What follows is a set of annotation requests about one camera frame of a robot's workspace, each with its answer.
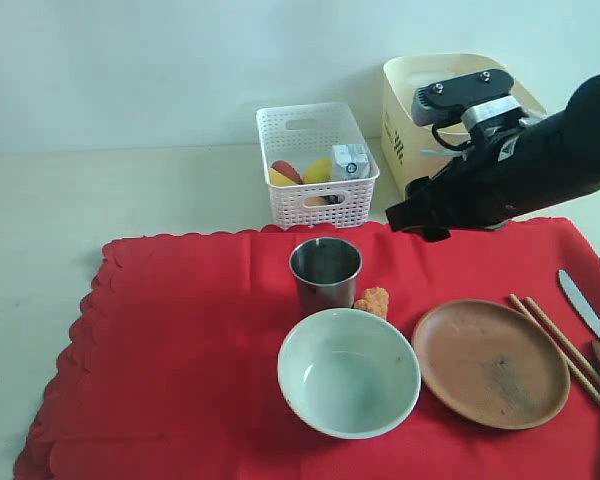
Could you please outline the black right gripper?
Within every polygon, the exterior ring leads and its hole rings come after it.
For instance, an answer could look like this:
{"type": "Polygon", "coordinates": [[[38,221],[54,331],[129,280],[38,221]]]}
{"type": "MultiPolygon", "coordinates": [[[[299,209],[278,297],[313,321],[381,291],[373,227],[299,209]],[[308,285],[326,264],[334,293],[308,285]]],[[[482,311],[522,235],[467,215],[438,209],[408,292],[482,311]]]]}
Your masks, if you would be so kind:
{"type": "Polygon", "coordinates": [[[427,242],[451,237],[449,229],[491,228],[524,212],[524,162],[517,135],[475,144],[432,179],[405,187],[406,199],[386,209],[392,231],[418,233],[427,242]]]}

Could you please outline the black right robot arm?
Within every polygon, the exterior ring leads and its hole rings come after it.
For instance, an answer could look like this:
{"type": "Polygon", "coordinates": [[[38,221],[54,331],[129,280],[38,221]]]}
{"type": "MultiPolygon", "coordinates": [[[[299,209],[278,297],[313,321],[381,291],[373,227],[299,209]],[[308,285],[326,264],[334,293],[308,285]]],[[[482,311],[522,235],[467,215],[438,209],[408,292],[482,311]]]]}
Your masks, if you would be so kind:
{"type": "Polygon", "coordinates": [[[392,231],[439,241],[600,190],[600,74],[544,118],[521,106],[513,86],[508,72],[487,69],[416,90],[414,123],[453,156],[387,209],[392,231]]]}

